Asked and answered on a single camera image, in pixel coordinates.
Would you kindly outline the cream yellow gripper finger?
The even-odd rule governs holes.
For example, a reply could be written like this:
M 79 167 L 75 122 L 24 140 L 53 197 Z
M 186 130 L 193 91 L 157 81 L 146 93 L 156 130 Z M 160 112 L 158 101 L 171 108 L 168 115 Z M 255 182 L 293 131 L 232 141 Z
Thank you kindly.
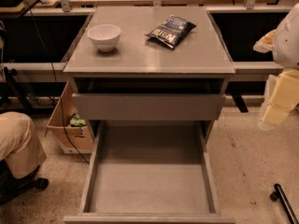
M 299 105 L 299 71 L 285 69 L 278 76 L 270 75 L 263 98 L 258 127 L 270 131 L 279 126 Z

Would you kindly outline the black robot base wheel leg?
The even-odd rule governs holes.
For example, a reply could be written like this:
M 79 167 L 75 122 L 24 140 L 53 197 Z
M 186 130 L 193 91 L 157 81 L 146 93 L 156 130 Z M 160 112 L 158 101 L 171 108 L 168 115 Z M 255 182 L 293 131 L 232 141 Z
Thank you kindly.
M 288 220 L 290 221 L 291 224 L 299 224 L 299 220 L 297 219 L 295 213 L 292 210 L 292 206 L 289 203 L 289 200 L 281 187 L 279 183 L 276 183 L 274 185 L 274 191 L 270 194 L 270 199 L 275 202 L 275 201 L 280 201 Z

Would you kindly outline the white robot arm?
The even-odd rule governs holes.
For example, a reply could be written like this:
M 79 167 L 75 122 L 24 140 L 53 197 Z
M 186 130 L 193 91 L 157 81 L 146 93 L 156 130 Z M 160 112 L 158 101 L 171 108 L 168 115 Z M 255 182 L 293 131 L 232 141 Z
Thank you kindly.
M 274 62 L 283 67 L 279 75 L 269 76 L 264 89 L 258 127 L 270 131 L 299 105 L 299 4 L 275 30 L 260 38 L 253 49 L 261 53 L 271 51 Z

